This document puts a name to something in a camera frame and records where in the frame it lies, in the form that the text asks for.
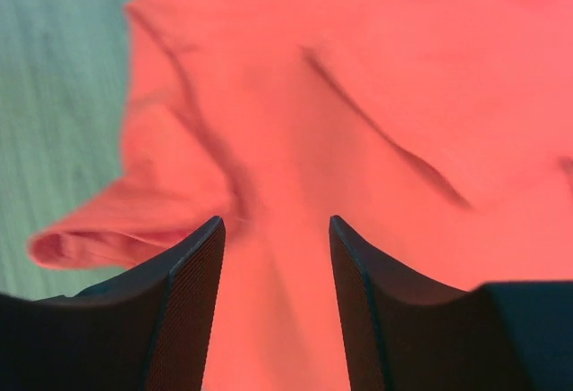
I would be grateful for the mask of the orange t-shirt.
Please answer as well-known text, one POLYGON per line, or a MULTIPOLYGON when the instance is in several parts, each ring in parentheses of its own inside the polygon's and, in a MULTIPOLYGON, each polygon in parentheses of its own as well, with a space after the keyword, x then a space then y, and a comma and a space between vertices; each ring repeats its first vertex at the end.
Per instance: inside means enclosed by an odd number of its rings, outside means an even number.
POLYGON ((123 175, 37 234, 131 267, 214 216, 210 390, 348 387, 328 222, 467 289, 572 276, 572 0, 132 0, 123 175))

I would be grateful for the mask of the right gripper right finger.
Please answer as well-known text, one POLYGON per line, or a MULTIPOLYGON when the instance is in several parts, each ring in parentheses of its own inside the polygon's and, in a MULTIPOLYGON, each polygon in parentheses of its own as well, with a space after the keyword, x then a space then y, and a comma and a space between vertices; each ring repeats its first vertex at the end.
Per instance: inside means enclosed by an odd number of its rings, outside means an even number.
POLYGON ((569 281, 465 292, 378 250, 337 216, 329 243, 352 389, 571 389, 569 281))

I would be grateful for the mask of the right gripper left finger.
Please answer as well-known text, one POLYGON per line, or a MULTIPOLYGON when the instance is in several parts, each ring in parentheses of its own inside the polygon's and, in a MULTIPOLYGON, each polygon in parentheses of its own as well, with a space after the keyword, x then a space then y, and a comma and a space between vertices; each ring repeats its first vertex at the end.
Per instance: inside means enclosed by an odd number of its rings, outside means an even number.
POLYGON ((226 230, 176 246, 74 296, 1 298, 4 390, 198 390, 226 230))

